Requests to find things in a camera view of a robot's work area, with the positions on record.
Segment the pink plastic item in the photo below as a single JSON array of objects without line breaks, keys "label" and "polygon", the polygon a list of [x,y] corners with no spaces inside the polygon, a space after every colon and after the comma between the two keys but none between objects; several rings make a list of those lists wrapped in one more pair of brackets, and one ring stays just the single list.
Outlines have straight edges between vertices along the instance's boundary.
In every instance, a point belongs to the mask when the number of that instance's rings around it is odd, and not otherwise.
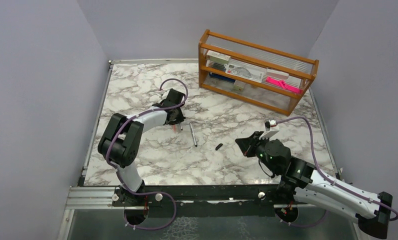
[{"label": "pink plastic item", "polygon": [[288,84],[284,80],[277,80],[275,78],[268,76],[265,81],[269,84],[273,84],[275,86],[278,86],[284,90],[287,90],[287,91],[295,93],[295,94],[301,94],[303,92],[299,87]]}]

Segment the white printed flat package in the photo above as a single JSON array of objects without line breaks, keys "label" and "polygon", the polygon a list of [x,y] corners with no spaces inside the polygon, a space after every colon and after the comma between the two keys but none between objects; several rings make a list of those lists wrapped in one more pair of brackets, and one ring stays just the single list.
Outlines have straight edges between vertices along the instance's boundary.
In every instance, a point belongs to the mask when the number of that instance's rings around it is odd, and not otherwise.
[{"label": "white printed flat package", "polygon": [[253,82],[261,83],[264,70],[258,67],[245,65],[243,63],[229,63],[224,65],[225,73]]}]

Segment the wooden orange shelf rack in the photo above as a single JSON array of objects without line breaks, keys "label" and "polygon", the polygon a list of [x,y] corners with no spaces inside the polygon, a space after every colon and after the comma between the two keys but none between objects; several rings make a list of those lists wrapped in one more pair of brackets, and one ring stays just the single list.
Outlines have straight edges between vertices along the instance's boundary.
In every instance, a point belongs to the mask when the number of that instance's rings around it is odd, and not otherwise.
[{"label": "wooden orange shelf rack", "polygon": [[[264,70],[262,82],[225,73],[222,64],[210,61],[206,54],[208,50],[230,56],[228,64],[245,64]],[[277,113],[289,116],[305,96],[314,80],[317,78],[320,61],[310,59],[285,51],[277,50],[257,43],[241,40],[236,37],[205,30],[198,42],[198,85],[201,88],[244,101]],[[284,80],[290,85],[299,87],[301,94],[285,90],[266,82],[267,69],[289,74]],[[243,91],[233,90],[233,83],[209,77],[215,73],[246,83]]]}]

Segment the white pink flat box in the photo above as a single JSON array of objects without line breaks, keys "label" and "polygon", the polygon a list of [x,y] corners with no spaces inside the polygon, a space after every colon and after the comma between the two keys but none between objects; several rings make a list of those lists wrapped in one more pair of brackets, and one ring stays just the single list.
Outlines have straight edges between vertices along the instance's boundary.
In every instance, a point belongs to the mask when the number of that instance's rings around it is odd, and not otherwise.
[{"label": "white pink flat box", "polygon": [[274,70],[274,69],[267,69],[266,75],[268,77],[279,79],[279,80],[287,80],[289,78],[289,74],[283,71]]}]

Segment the white box top shelf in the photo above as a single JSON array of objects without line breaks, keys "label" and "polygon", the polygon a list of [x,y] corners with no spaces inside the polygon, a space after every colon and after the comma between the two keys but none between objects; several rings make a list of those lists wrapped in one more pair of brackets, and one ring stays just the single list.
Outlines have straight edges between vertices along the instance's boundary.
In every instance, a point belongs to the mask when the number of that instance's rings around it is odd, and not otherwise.
[{"label": "white box top shelf", "polygon": [[206,52],[206,58],[209,61],[212,61],[214,63],[222,64],[222,65],[227,65],[231,59],[229,55],[216,52],[213,50],[208,49]]}]

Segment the aluminium frame rail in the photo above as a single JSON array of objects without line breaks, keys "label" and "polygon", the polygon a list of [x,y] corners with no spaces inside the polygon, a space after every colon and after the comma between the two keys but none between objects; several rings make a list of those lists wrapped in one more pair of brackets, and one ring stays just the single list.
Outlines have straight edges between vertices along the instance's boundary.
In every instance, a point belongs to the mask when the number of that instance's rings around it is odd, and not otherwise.
[{"label": "aluminium frame rail", "polygon": [[158,207],[172,204],[228,204],[252,202],[286,206],[290,201],[276,195],[275,184],[253,185],[149,185],[146,196],[125,193],[119,186],[72,187],[65,203],[66,209],[133,209],[144,204]]}]

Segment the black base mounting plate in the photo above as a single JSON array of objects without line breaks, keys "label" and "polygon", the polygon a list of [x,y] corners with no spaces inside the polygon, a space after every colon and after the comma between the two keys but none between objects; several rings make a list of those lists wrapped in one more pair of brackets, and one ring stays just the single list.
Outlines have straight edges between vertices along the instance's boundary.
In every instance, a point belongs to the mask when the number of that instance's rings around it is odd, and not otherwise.
[{"label": "black base mounting plate", "polygon": [[129,217],[274,217],[276,209],[298,204],[277,184],[146,185],[133,194],[114,188],[112,206]]}]

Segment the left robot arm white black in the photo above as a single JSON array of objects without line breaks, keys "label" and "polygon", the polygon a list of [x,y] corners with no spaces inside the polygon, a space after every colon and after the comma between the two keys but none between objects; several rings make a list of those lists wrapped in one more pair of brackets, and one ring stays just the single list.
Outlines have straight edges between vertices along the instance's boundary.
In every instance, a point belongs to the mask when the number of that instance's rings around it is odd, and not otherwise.
[{"label": "left robot arm white black", "polygon": [[97,151],[116,170],[126,190],[125,199],[131,205],[139,205],[144,200],[144,191],[141,189],[144,181],[135,164],[142,135],[156,127],[182,123],[186,118],[181,107],[185,105],[187,97],[188,93],[171,88],[165,99],[141,113],[130,116],[115,113],[111,116]]}]

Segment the small cream box lower shelf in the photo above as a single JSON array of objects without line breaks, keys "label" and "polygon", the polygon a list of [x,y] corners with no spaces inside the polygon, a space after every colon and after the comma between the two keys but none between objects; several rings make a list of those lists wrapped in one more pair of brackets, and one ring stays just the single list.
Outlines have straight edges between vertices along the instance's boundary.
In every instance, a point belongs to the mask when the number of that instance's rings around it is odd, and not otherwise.
[{"label": "small cream box lower shelf", "polygon": [[242,92],[243,89],[245,88],[245,86],[246,86],[246,83],[245,83],[245,82],[236,80],[236,81],[233,83],[233,90],[234,90],[234,91],[238,91],[238,92]]}]

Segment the black marker cap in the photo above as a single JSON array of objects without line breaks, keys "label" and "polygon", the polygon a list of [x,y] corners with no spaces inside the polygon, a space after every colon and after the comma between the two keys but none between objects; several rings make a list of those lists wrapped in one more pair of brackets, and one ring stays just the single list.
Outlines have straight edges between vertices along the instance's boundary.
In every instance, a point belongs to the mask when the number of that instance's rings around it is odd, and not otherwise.
[{"label": "black marker cap", "polygon": [[222,146],[223,146],[223,144],[222,144],[222,143],[219,143],[219,144],[215,147],[215,150],[218,151]]}]

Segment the blue box lower shelf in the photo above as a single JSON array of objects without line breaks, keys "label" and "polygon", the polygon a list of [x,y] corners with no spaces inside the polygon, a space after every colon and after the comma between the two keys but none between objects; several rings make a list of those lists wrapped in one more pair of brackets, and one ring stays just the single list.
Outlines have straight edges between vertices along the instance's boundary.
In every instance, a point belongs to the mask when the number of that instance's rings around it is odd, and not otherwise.
[{"label": "blue box lower shelf", "polygon": [[212,72],[210,72],[208,75],[211,78],[215,78],[215,79],[218,79],[218,80],[221,80],[221,81],[225,81],[225,82],[228,82],[228,83],[231,83],[231,84],[234,84],[235,81],[236,81],[235,79],[232,79],[232,78],[220,75],[220,74],[212,73]]}]

